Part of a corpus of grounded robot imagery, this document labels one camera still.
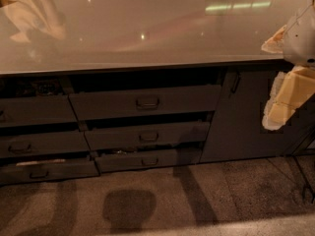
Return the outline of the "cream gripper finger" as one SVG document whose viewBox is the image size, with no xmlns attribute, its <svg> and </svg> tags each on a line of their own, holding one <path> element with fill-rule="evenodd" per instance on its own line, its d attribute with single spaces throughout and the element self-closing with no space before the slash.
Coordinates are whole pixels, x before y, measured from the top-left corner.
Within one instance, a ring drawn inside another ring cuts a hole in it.
<svg viewBox="0 0 315 236">
<path fill-rule="evenodd" d="M 314 68 L 294 66 L 287 73 L 279 72 L 264 109 L 263 127 L 269 131 L 278 130 L 314 93 Z"/>
<path fill-rule="evenodd" d="M 266 40 L 261 49 L 267 53 L 282 54 L 284 49 L 284 32 L 286 26 L 281 27 L 272 37 Z"/>
</svg>

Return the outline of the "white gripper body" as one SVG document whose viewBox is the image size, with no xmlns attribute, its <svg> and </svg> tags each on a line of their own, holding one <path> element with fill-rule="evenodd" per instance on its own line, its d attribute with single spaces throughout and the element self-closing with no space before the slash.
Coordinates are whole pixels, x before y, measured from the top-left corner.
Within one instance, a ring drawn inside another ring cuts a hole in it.
<svg viewBox="0 0 315 236">
<path fill-rule="evenodd" d="M 315 66 L 315 0 L 308 0 L 287 22 L 283 59 L 298 66 Z"/>
</svg>

